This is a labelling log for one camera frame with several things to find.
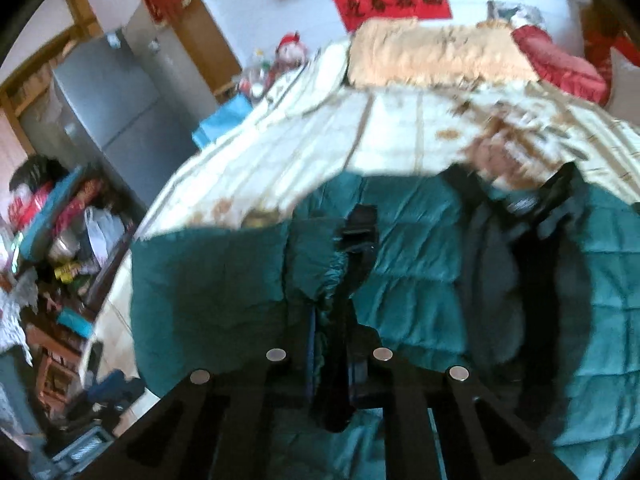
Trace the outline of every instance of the pillow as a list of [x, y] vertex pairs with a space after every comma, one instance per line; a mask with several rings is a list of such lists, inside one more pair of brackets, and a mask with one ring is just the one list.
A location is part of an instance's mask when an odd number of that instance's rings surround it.
[[615, 48], [611, 49], [611, 64], [613, 80], [606, 110], [614, 117], [640, 126], [640, 68]]
[[594, 103], [599, 103], [607, 93], [607, 84], [595, 67], [587, 60], [572, 56], [554, 45], [544, 30], [525, 25], [511, 34], [540, 79]]
[[422, 27], [417, 18], [363, 23], [351, 42], [348, 75], [358, 88], [538, 80], [508, 29]]

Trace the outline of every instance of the red pillow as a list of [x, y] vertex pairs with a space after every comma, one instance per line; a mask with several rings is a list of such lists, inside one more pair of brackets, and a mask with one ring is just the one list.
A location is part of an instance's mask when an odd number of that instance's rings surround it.
[[525, 25], [514, 30], [512, 35], [540, 79], [594, 103], [599, 103], [606, 95], [607, 84], [595, 67], [554, 45], [544, 30]]

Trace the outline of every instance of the red hat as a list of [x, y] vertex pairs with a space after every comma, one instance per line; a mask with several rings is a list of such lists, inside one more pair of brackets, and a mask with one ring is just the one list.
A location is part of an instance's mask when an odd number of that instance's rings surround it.
[[296, 32], [295, 34], [285, 34], [284, 37], [280, 40], [280, 44], [278, 45], [276, 52], [289, 43], [300, 43], [300, 33]]

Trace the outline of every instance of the plush toy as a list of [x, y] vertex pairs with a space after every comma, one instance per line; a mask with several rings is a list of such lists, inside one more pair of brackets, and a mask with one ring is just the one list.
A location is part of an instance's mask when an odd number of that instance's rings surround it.
[[305, 63], [307, 49], [300, 41], [300, 34], [285, 34], [276, 49], [276, 62], [289, 70]]

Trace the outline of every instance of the bed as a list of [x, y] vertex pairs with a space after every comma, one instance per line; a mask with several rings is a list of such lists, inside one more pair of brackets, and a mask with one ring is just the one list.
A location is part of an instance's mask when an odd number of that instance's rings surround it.
[[[548, 84], [472, 88], [403, 86], [355, 89], [344, 83], [348, 40], [321, 50], [281, 78], [236, 129], [187, 161], [149, 210], [138, 237], [187, 226], [259, 226], [283, 219], [318, 185], [359, 174], [437, 174], [455, 162], [492, 172], [483, 139], [503, 136], [518, 166], [499, 187], [542, 184], [564, 162], [626, 203], [640, 202], [640, 132], [602, 108]], [[490, 119], [498, 114], [508, 132]], [[104, 342], [100, 374], [135, 376], [129, 307], [130, 256], [124, 259], [95, 324]], [[147, 392], [127, 413], [125, 431], [158, 398]]]

